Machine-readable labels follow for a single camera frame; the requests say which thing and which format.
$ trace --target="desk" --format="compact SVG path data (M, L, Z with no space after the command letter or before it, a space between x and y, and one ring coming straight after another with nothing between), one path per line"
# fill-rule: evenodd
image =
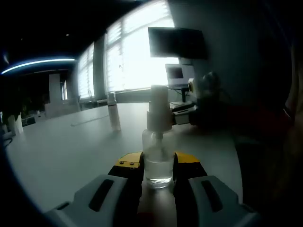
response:
M49 119L24 128L8 146L12 168L42 212L64 201L118 158L142 150L148 103L118 104L121 132L112 132L107 106ZM229 133L202 135L191 125L173 126L178 151L196 156L208 175L215 175L239 195L242 179Z

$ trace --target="window blinds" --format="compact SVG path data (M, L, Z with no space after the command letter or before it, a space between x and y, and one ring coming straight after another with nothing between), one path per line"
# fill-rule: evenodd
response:
M80 99L94 97L94 43L80 56L78 63L78 93Z
M165 0L144 4L107 30L107 91L167 84L165 64L178 58L150 57L148 27L174 27Z

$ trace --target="black screen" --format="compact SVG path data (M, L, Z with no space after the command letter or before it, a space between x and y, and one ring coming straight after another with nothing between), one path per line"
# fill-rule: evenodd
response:
M201 31L172 27L149 27L148 34L151 57L207 58Z
M170 79L182 79L183 73L181 67L167 67L166 73Z

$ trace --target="white spray cap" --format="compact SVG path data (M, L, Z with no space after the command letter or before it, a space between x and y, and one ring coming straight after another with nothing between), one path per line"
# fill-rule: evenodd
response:
M172 128L172 115L168 102L168 88L152 85L151 101L147 111L147 129L164 132Z
M107 105L116 105L116 95L114 92L109 92L108 93L108 98L107 98Z

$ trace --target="cable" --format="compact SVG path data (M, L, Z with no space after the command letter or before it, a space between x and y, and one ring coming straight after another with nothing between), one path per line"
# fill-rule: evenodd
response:
M178 92L177 90L174 90L175 92L177 92L179 95L182 95L182 93Z
M7 146L13 141L12 138L4 139L4 141L6 141L6 140L10 140L10 142L7 145L5 145L4 148L7 148Z

